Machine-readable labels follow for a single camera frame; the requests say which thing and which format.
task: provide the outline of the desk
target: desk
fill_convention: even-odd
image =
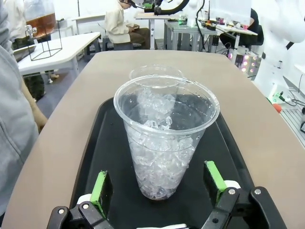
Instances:
[[[166,20],[166,19],[178,19],[178,15],[159,15],[156,16],[154,13],[137,13],[135,15],[136,20],[149,20],[149,30],[151,33],[151,50],[154,50],[154,40],[155,40],[155,20]]]
[[[92,16],[83,16],[83,17],[76,17],[72,18],[71,21],[76,22],[76,29],[77,29],[77,34],[80,34],[80,30],[78,25],[79,24],[84,24],[84,23],[89,23],[89,22],[95,22],[95,21],[103,21],[105,20],[106,14],[99,14],[99,15],[92,15]]]
[[[203,35],[209,35],[210,41],[213,40],[214,36],[218,36],[217,31],[211,31],[211,30],[208,30],[207,28],[201,28],[201,32]],[[164,48],[171,44],[170,49],[177,50],[179,33],[192,35],[192,37],[193,37],[192,51],[193,52],[197,51],[198,38],[201,39],[198,28],[197,27],[190,28],[186,25],[179,25],[179,23],[176,21],[168,21],[168,20],[165,20],[165,23],[164,23]],[[189,38],[187,38],[185,42],[187,42],[187,44],[189,44],[189,41],[190,41]],[[216,48],[217,48],[217,45],[213,45],[213,43],[210,42],[209,52],[216,52]]]
[[[71,37],[64,37],[61,39],[62,50],[60,50],[57,54],[52,57],[36,61],[31,61],[30,56],[27,56],[18,62],[19,70],[22,75],[25,75],[52,69],[72,68],[74,74],[78,75],[79,70],[76,55],[100,35],[101,34],[99,32],[92,32]],[[49,42],[49,44],[50,47],[53,45],[58,47],[60,46],[60,40],[52,40]],[[32,55],[36,56],[37,54],[41,53],[41,50],[42,46],[41,44],[38,44]]]
[[[237,49],[238,49],[238,46],[239,46],[239,39],[240,39],[240,34],[243,33],[243,34],[247,34],[247,35],[252,35],[252,36],[257,36],[257,33],[255,32],[252,32],[250,30],[244,30],[242,28],[236,28],[236,27],[228,27],[228,26],[225,26],[225,25],[216,25],[216,29],[222,31],[222,32],[233,32],[233,33],[236,33],[236,39],[235,39],[235,45],[234,45],[234,51],[233,51],[233,57],[231,59],[231,61],[233,63],[236,62],[236,57],[237,57]]]
[[[96,54],[68,89],[18,177],[2,229],[45,229],[55,206],[70,205],[98,108],[131,70],[151,63],[214,92],[253,182],[268,189],[287,228],[305,228],[305,150],[256,86],[220,54],[136,50]]]

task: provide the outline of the cup of ice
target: cup of ice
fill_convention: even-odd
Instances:
[[[147,93],[145,100],[142,94]],[[153,107],[155,115],[163,115],[156,118],[143,113],[146,104]],[[140,191],[153,200],[169,198],[206,128],[219,115],[217,98],[197,82],[150,75],[122,85],[114,96],[114,107],[124,120]]]

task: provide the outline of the white table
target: white table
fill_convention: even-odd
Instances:
[[[234,45],[234,51],[233,51],[233,57],[232,57],[232,62],[235,63],[236,57],[237,57],[237,49],[239,46],[239,39],[240,39],[240,34],[247,34],[247,35],[253,35],[257,36],[257,33],[252,32],[250,30],[244,30],[242,28],[236,28],[236,27],[228,27],[225,25],[216,25],[216,29],[220,30],[221,32],[233,32],[236,33],[236,39],[235,39],[235,45]]]
[[[76,22],[76,29],[77,29],[77,34],[80,34],[80,30],[78,25],[79,24],[84,24],[84,23],[89,23],[89,22],[95,22],[95,21],[103,21],[105,20],[106,14],[98,14],[98,15],[91,15],[91,16],[83,16],[83,17],[76,17],[72,18],[71,21]]]
[[[137,13],[135,15],[136,20],[149,20],[149,30],[151,34],[151,50],[154,49],[155,39],[155,20],[168,20],[168,19],[179,19],[178,15],[159,15],[156,16],[154,13]]]
[[[60,50],[54,56],[36,61],[31,61],[30,56],[27,56],[18,62],[19,70],[22,75],[25,75],[52,69],[72,68],[74,74],[77,76],[79,74],[76,59],[77,54],[100,35],[101,34],[99,32],[92,32],[71,37],[64,37],[61,39],[62,50]],[[36,50],[32,53],[32,56],[37,56],[42,52],[41,44],[43,44],[44,47],[47,45],[46,42],[37,44]],[[49,42],[49,45],[50,47],[58,47],[60,46],[60,40],[52,40]]]

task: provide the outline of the person in gray sweatshirt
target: person in gray sweatshirt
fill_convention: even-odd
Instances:
[[[0,0],[0,226],[22,166],[47,122],[12,55],[7,17]]]

